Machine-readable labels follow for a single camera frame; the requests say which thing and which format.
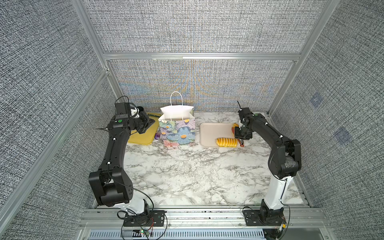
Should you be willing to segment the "red metal tongs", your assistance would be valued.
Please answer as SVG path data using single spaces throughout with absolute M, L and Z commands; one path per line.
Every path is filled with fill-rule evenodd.
M 232 133 L 233 133 L 233 135 L 235 135 L 235 130 L 236 130 L 236 128 L 235 128 L 234 130 L 232 129 Z M 237 141 L 238 141 L 240 147 L 244 147 L 244 140 L 242 140 L 242 139 L 237 139 Z

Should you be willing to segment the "floral paper gift bag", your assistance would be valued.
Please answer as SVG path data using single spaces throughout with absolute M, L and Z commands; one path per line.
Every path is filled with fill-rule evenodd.
M 159 117 L 160 140 L 167 148 L 193 146 L 196 140 L 194 107 L 185 105 L 181 93 L 170 95 L 170 104 L 161 108 Z

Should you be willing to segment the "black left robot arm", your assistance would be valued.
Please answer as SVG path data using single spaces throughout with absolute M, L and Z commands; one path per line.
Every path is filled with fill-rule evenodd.
M 105 156 L 98 170 L 89 174 L 98 205 L 121 208 L 131 215 L 149 216 L 147 201 L 134 197 L 136 189 L 124 170 L 124 156 L 131 132 L 143 134 L 154 122 L 144 111 L 133 116 L 120 114 L 112 117 L 107 125 L 109 141 Z

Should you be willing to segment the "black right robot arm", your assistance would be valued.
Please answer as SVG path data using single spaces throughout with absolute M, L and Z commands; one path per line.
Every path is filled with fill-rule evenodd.
M 249 108 L 239 109 L 238 115 L 241 126 L 235 128 L 235 138 L 247 141 L 257 133 L 271 148 L 267 166 L 272 178 L 260 211 L 267 215 L 280 214 L 288 187 L 302 168 L 301 143 L 281 134 L 263 115 L 254 114 Z

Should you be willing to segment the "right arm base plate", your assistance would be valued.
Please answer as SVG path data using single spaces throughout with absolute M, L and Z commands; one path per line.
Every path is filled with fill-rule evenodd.
M 244 209 L 243 216 L 247 226 L 281 226 L 286 220 L 283 213 L 284 209 L 280 210 L 251 210 Z

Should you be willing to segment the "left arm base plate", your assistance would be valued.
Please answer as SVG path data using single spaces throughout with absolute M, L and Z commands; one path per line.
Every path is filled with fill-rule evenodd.
M 124 227 L 163 227 L 165 225 L 165 211 L 153 211 L 149 215 L 140 214 L 134 216 L 126 213 L 123 220 Z

